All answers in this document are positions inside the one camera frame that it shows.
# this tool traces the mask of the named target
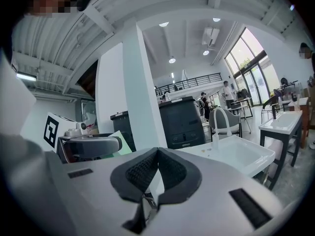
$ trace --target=black machine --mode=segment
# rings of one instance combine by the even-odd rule
[[[192,96],[161,103],[159,111],[168,148],[206,143],[198,105]]]
[[[128,111],[117,113],[116,115],[111,116],[110,119],[114,123],[114,131],[117,132],[120,130],[131,151],[135,152],[136,147],[134,145]]]

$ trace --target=black slot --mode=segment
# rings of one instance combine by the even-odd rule
[[[271,217],[243,189],[230,191],[229,194],[255,229],[271,220]]]
[[[80,176],[84,176],[84,175],[90,174],[92,172],[93,171],[91,169],[84,169],[84,170],[70,172],[70,173],[68,173],[68,176],[70,178],[75,178],[75,177],[80,177]]]

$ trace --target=white pillar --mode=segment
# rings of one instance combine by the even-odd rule
[[[124,24],[123,57],[126,100],[136,149],[167,148],[143,35],[135,18]],[[159,171],[150,191],[156,202],[164,192]]]
[[[122,43],[98,59],[95,104],[99,132],[114,133],[114,124],[110,117],[127,111]]]

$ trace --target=air conditioner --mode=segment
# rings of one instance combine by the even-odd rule
[[[215,29],[212,27],[205,28],[202,36],[202,45],[207,46],[214,45],[217,40],[219,31],[220,31],[219,29]]]

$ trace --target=fluorescent light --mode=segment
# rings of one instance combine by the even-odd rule
[[[27,74],[27,73],[18,72],[16,74],[16,77],[18,77],[18,78],[20,78],[22,80],[36,81],[36,76],[31,75],[31,74]]]
[[[168,25],[168,23],[169,23],[169,22],[165,22],[165,23],[159,24],[159,26],[161,26],[161,27],[165,27],[165,26],[167,26],[167,25]]]

